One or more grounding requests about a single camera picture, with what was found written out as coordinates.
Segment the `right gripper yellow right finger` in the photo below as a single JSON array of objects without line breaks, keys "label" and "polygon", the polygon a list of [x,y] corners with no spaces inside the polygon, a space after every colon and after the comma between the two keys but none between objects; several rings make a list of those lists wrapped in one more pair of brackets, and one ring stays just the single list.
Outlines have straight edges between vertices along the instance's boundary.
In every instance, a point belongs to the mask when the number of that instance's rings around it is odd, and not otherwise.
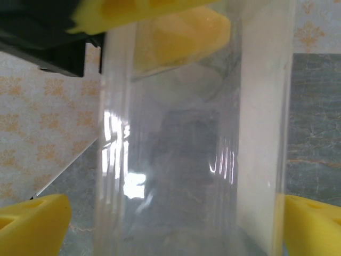
[{"label": "right gripper yellow right finger", "polygon": [[281,256],[341,256],[341,206],[279,194]]}]

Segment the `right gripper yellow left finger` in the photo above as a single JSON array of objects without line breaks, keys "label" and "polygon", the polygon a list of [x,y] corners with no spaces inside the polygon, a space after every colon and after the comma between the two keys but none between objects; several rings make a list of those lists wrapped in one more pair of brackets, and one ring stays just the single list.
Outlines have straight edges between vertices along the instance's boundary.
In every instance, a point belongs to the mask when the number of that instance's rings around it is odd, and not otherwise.
[{"label": "right gripper yellow left finger", "polygon": [[0,208],[0,256],[58,256],[71,220],[63,194]]}]

